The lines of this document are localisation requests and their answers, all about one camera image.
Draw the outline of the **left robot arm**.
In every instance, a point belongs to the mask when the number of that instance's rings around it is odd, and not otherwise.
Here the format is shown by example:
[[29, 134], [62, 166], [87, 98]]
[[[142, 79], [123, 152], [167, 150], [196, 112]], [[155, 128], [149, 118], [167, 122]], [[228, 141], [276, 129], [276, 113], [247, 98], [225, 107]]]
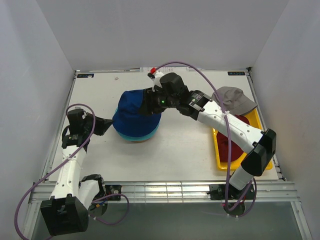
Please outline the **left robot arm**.
[[99, 174], [81, 177], [91, 134], [102, 136], [113, 124], [111, 119], [94, 117], [82, 108], [67, 113], [68, 125], [62, 131], [62, 161], [59, 175], [48, 200], [40, 211], [51, 236], [84, 232], [89, 225], [89, 207], [106, 195]]

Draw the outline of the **teal bucket hat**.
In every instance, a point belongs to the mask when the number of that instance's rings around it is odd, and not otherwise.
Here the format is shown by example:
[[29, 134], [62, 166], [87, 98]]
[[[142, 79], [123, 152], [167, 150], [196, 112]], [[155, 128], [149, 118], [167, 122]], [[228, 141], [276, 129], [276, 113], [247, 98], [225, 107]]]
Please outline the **teal bucket hat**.
[[112, 120], [115, 131], [131, 142], [152, 138], [160, 125], [161, 117], [161, 113], [141, 115], [117, 108]]

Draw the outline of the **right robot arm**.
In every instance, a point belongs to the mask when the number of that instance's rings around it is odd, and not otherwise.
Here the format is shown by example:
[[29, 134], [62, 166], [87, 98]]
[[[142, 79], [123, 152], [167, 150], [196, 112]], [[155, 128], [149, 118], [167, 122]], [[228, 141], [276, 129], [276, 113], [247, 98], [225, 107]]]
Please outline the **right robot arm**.
[[148, 77], [153, 86], [143, 90], [139, 113], [145, 116], [160, 114], [165, 109], [177, 109], [183, 116], [205, 124], [237, 144], [246, 157], [240, 166], [228, 174], [226, 194], [237, 199], [247, 184], [259, 177], [276, 151], [277, 135], [272, 129], [262, 131], [244, 123], [223, 110], [209, 95], [200, 90], [189, 90], [174, 72], [163, 74], [155, 69]]

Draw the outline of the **blue bucket hat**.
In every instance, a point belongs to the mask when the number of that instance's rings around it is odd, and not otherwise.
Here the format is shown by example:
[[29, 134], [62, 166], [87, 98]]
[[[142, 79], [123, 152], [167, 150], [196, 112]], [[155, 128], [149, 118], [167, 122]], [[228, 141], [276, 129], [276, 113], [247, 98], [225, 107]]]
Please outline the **blue bucket hat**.
[[125, 91], [121, 95], [112, 117], [113, 127], [118, 133], [130, 138], [142, 138], [151, 135], [157, 129], [162, 115], [139, 113], [143, 98], [142, 89]]

